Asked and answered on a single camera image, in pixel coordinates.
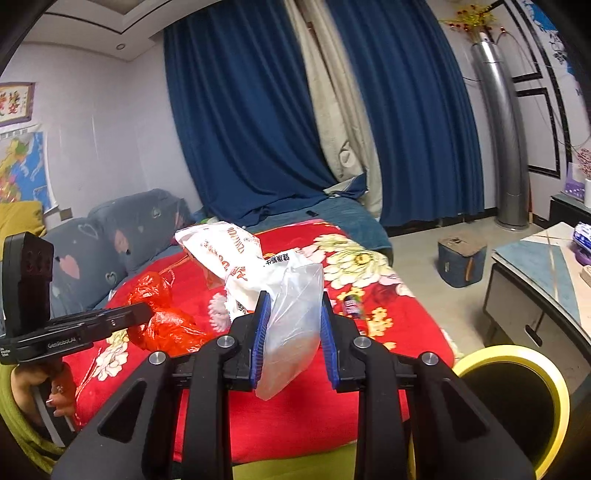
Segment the blue stool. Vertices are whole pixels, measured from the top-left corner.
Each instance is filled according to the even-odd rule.
[[[460,233],[438,242],[437,271],[455,288],[466,287],[482,279],[486,242],[471,233]]]

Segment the small bottle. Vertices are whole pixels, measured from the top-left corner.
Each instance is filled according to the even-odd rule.
[[[347,295],[343,299],[343,313],[355,320],[365,319],[361,297],[359,295]]]

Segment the wall decoration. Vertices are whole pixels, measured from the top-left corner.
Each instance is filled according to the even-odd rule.
[[[47,212],[57,206],[39,125],[0,134],[0,202],[38,200]]]
[[[554,51],[554,58],[564,66],[568,73],[574,76],[573,68],[569,64],[566,50],[554,24],[548,17],[546,17],[546,14],[542,11],[542,9],[533,3],[532,0],[520,0],[520,4],[524,8],[532,23],[538,28],[542,40],[548,42],[551,45],[552,50]]]
[[[34,83],[0,83],[0,127],[29,122],[33,117]]]
[[[492,30],[492,24],[496,18],[491,14],[490,5],[470,4],[460,7],[456,12],[456,18],[440,20],[448,24],[453,30],[464,30],[469,34],[477,34],[480,31]]]

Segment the yellow pillow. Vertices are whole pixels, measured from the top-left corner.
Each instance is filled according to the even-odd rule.
[[[4,250],[4,239],[21,232],[45,235],[43,206],[41,202],[0,203],[0,261]]]

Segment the wall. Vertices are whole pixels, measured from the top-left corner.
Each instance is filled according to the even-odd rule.
[[[450,3],[447,0],[427,0],[427,3],[433,14],[437,18],[450,18],[454,16],[457,10],[457,4]],[[449,44],[456,55],[456,60],[466,78],[476,79],[476,73],[472,68],[472,57],[470,55],[470,42],[465,35],[458,32],[452,32],[449,28],[443,27]],[[480,156],[482,159],[482,177],[484,182],[484,204],[485,208],[496,206],[496,173],[495,157],[493,153],[491,132],[486,116],[484,98],[478,82],[465,80],[466,90],[472,103],[472,111],[476,121],[478,131],[478,141],[480,143]]]
[[[168,100],[161,35],[156,45],[128,64],[126,100],[149,189],[162,188],[183,197],[194,212],[201,200],[187,169]]]
[[[47,135],[59,206],[85,216],[98,203],[147,189],[135,139],[121,128],[129,64],[73,48],[22,44],[0,82],[35,82],[33,120]],[[49,227],[59,223],[47,218]]]
[[[462,3],[427,0],[437,18],[453,18]],[[578,84],[570,73],[560,42],[535,11],[531,0],[504,0],[493,10],[497,26],[504,26],[512,36],[503,35],[499,46],[518,92],[525,126],[532,211],[547,219],[550,197],[564,188],[569,154],[590,144],[589,121]],[[442,24],[464,77],[476,79],[470,43],[466,35]],[[497,39],[499,28],[494,31]],[[485,173],[486,205],[494,199],[494,157],[488,117],[478,82],[465,80],[472,102]]]

